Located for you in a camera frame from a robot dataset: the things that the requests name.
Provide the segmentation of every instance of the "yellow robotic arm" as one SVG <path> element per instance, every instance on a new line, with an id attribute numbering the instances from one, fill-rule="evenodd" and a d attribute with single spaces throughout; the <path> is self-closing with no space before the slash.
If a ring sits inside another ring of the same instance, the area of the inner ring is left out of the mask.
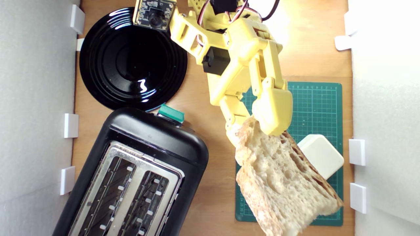
<path id="1" fill-rule="evenodd" d="M 141 23 L 142 7 L 161 1 L 173 8 L 172 18 L 166 17 L 172 40 L 193 55 L 207 73 L 210 103 L 220 106 L 229 140 L 235 144 L 236 129 L 250 116 L 241 102 L 250 87 L 257 97 L 252 113 L 262 131 L 283 133 L 291 122 L 293 100 L 281 76 L 278 54 L 283 47 L 274 41 L 261 16 L 246 7 L 247 1 L 239 1 L 238 5 L 245 6 L 234 12 L 215 14 L 210 0 L 189 0 L 194 10 L 184 15 L 174 0 L 137 0 L 134 24 Z"/>

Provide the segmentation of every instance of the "white clip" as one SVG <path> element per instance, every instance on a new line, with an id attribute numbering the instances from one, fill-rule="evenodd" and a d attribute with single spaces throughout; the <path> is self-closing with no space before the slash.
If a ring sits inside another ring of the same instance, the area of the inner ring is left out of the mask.
<path id="1" fill-rule="evenodd" d="M 348 11 L 344 14 L 344 30 L 348 36 L 351 36 L 359 30 L 359 19 L 353 11 Z"/>
<path id="2" fill-rule="evenodd" d="M 83 33 L 84 17 L 84 12 L 77 5 L 73 4 L 71 7 L 70 27 L 74 29 L 78 34 Z"/>
<path id="3" fill-rule="evenodd" d="M 60 195 L 69 193 L 73 189 L 75 176 L 76 167 L 70 166 L 61 169 Z"/>
<path id="4" fill-rule="evenodd" d="M 76 46 L 76 52 L 80 52 L 81 50 L 81 46 L 83 44 L 84 38 L 82 39 L 77 39 L 77 46 Z"/>
<path id="5" fill-rule="evenodd" d="M 365 141 L 349 139 L 349 159 L 353 165 L 366 166 Z"/>
<path id="6" fill-rule="evenodd" d="M 334 41 L 338 51 L 347 50 L 352 47 L 352 38 L 348 35 L 336 36 Z"/>
<path id="7" fill-rule="evenodd" d="M 350 207 L 366 214 L 366 187 L 350 183 Z"/>
<path id="8" fill-rule="evenodd" d="M 66 113 L 64 115 L 64 138 L 79 136 L 79 115 Z"/>

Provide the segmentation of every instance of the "wooden table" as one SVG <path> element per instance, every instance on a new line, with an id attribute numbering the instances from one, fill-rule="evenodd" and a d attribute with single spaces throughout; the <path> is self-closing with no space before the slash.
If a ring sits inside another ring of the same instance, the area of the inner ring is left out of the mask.
<path id="1" fill-rule="evenodd" d="M 86 13 L 86 34 L 107 13 L 134 6 L 135 0 L 81 0 Z M 186 0 L 178 0 L 186 13 Z M 289 42 L 280 63 L 282 73 L 290 81 L 327 81 L 343 85 L 344 125 L 344 225 L 342 227 L 310 226 L 303 235 L 354 235 L 354 211 L 349 205 L 349 183 L 354 180 L 348 162 L 348 142 L 352 137 L 352 68 L 350 52 L 337 52 L 334 37 L 344 34 L 343 14 L 346 0 L 283 0 L 290 18 Z M 86 157 L 111 110 L 97 102 L 86 90 L 76 68 L 75 113 L 80 115 L 79 138 L 74 140 L 73 165 L 79 175 Z M 219 107 L 209 103 L 206 75 L 189 56 L 185 81 L 176 96 L 167 103 L 185 112 L 186 120 L 209 148 L 209 163 L 189 209 L 180 235 L 264 235 L 257 223 L 238 222 L 234 217 L 235 160 L 234 147 L 225 135 L 225 120 Z"/>

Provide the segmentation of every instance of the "black plate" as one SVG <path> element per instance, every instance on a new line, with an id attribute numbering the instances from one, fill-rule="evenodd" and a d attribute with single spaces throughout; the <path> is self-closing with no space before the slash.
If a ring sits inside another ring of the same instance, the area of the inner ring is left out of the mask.
<path id="1" fill-rule="evenodd" d="M 119 9 L 95 23 L 80 51 L 80 72 L 89 92 L 104 106 L 149 111 L 179 89 L 187 54 L 169 33 L 134 26 L 133 12 L 134 8 Z"/>

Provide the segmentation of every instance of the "green cutting mat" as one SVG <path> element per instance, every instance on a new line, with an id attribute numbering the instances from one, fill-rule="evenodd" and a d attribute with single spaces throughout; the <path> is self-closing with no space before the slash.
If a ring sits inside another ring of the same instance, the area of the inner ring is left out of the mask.
<path id="1" fill-rule="evenodd" d="M 288 129 L 290 135 L 301 141 L 308 134 L 322 134 L 343 155 L 343 107 L 342 87 L 336 83 L 289 82 L 293 94 L 293 117 Z M 252 102 L 256 97 L 251 89 L 242 101 L 251 114 Z M 343 199 L 343 168 L 329 179 L 328 183 Z M 238 221 L 256 222 L 236 183 L 235 215 Z M 343 208 L 329 216 L 318 216 L 312 222 L 318 226 L 342 226 Z"/>

